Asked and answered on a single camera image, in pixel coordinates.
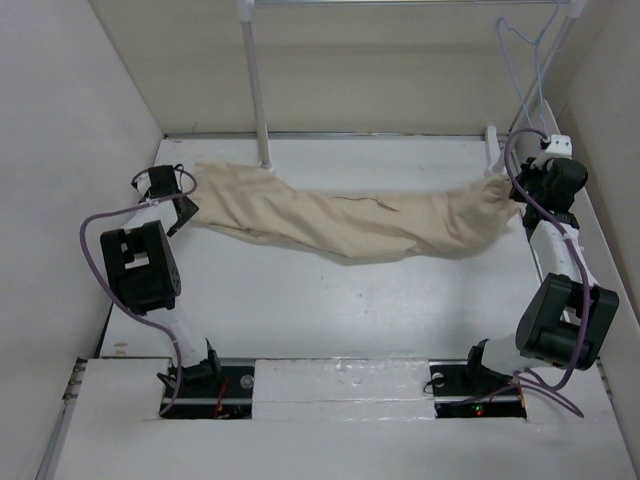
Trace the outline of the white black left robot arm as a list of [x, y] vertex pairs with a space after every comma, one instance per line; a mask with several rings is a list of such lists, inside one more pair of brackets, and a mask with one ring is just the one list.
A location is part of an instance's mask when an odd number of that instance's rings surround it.
[[175, 360], [171, 375], [208, 397], [222, 387], [222, 368], [210, 341], [192, 329], [179, 305], [181, 276], [170, 247], [170, 238], [199, 210], [182, 190], [184, 174], [180, 165], [164, 165], [136, 176], [140, 208], [123, 227], [102, 233], [100, 247], [110, 291], [126, 311], [168, 337]]

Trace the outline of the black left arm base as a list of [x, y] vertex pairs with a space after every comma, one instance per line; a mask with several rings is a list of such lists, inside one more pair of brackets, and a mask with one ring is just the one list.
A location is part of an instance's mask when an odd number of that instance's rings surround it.
[[246, 362], [222, 364], [219, 382], [186, 381], [180, 386], [177, 399], [171, 402], [175, 374], [158, 374], [164, 392], [160, 417], [171, 420], [246, 420], [252, 417], [255, 365]]

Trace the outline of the beige trousers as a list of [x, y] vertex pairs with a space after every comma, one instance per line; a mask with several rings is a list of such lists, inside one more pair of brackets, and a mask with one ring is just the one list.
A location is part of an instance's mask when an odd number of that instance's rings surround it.
[[357, 260], [474, 254], [519, 211], [504, 175], [445, 192], [345, 196], [296, 190], [264, 169], [227, 162], [198, 164], [194, 176], [197, 225], [252, 244]]

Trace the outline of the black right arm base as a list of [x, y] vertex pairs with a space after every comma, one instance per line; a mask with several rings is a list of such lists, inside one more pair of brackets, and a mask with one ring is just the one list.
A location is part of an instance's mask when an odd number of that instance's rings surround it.
[[437, 419], [521, 418], [527, 416], [521, 391], [511, 378], [471, 367], [465, 361], [431, 361], [423, 392], [433, 396]]

